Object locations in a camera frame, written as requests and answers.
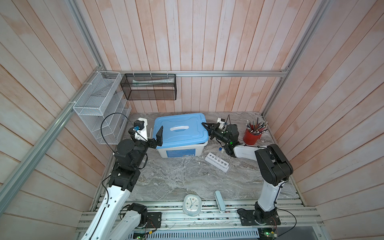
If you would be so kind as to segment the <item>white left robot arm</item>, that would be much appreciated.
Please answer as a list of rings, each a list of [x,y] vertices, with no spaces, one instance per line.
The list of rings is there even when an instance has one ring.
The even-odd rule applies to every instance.
[[[114,168],[106,178],[107,184],[103,185],[106,196],[84,234],[84,240],[125,240],[135,228],[147,225],[147,207],[136,203],[128,206],[127,213],[117,225],[115,221],[147,164],[147,150],[162,146],[163,129],[160,127],[156,137],[148,139],[145,121],[137,120],[129,130],[131,138],[119,142],[114,153]]]

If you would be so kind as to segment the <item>blue plastic bin lid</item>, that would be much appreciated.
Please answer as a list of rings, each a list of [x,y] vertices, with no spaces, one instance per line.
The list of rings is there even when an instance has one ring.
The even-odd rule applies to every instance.
[[[153,137],[163,127],[163,145],[158,149],[203,144],[209,134],[202,123],[206,117],[202,113],[159,117],[155,120]]]

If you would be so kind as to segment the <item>white plastic storage bin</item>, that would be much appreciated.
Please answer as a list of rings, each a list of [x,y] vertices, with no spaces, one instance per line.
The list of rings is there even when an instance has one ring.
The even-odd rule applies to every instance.
[[[194,144],[180,147],[160,148],[156,150],[162,158],[199,157],[208,144],[208,141],[201,144]]]

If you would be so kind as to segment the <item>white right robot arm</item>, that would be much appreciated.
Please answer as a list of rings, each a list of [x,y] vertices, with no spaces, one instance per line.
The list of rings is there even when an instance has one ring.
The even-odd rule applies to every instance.
[[[210,139],[216,139],[224,148],[227,155],[233,158],[254,160],[264,179],[262,193],[255,203],[254,210],[238,209],[242,226],[263,226],[267,224],[279,225],[276,204],[280,190],[294,169],[282,150],[276,144],[268,146],[248,146],[238,141],[237,125],[229,124],[225,130],[220,123],[202,123],[208,131]]]

